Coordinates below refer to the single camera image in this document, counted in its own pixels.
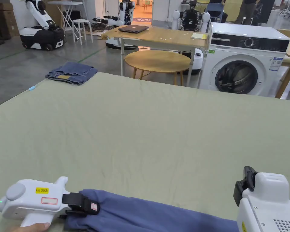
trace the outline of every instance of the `washing machine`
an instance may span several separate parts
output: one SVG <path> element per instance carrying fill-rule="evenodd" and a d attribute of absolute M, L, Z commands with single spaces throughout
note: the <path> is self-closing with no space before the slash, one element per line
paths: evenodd
<path fill-rule="evenodd" d="M 290 39 L 271 27 L 211 24 L 200 89 L 267 96 Z"/>

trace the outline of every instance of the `black pants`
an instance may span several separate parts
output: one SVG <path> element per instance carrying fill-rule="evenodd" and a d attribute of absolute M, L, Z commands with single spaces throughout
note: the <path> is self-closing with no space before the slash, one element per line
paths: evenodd
<path fill-rule="evenodd" d="M 245 25 L 249 25 L 251 22 L 251 17 L 254 13 L 254 10 L 256 9 L 255 3 L 246 4 L 245 0 L 243 0 L 240 11 L 238 13 L 237 19 L 234 22 L 234 24 L 241 24 L 243 21 L 243 18 L 246 17 L 246 20 L 244 21 Z"/>
<path fill-rule="evenodd" d="M 209 14 L 211 15 L 211 17 L 217 17 L 217 16 L 218 16 L 216 11 L 208 11 L 208 12 L 209 12 Z M 227 13 L 224 13 L 224 12 L 223 12 L 223 13 L 222 13 L 221 23 L 225 23 L 226 20 L 227 20 Z"/>
<path fill-rule="evenodd" d="M 222 23 L 225 23 L 227 21 L 227 13 L 222 13 L 222 19 L 221 19 L 221 22 Z"/>

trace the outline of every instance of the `white sticker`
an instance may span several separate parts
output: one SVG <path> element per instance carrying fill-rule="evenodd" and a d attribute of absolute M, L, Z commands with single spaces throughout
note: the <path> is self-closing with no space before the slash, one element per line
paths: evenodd
<path fill-rule="evenodd" d="M 56 205 L 56 204 L 58 204 L 58 199 L 57 198 L 50 198 L 50 197 L 42 197 L 41 203 L 47 204 L 47 205 Z"/>
<path fill-rule="evenodd" d="M 91 203 L 91 209 L 96 211 L 97 210 L 97 204 Z"/>
<path fill-rule="evenodd" d="M 282 65 L 283 58 L 273 57 L 270 59 L 270 61 L 272 61 L 270 71 L 278 71 L 279 67 Z"/>

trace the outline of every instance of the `control knob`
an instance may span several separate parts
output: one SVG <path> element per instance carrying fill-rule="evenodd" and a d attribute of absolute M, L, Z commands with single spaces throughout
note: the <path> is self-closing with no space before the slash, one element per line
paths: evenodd
<path fill-rule="evenodd" d="M 250 48 L 253 46 L 253 39 L 252 38 L 248 38 L 245 40 L 244 45 L 246 48 Z"/>

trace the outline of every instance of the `human hand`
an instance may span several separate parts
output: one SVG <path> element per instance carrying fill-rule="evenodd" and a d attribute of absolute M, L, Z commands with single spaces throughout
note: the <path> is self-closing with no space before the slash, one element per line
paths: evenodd
<path fill-rule="evenodd" d="M 50 227 L 50 223 L 36 223 L 29 227 L 18 227 L 12 229 L 11 232 L 43 232 Z"/>

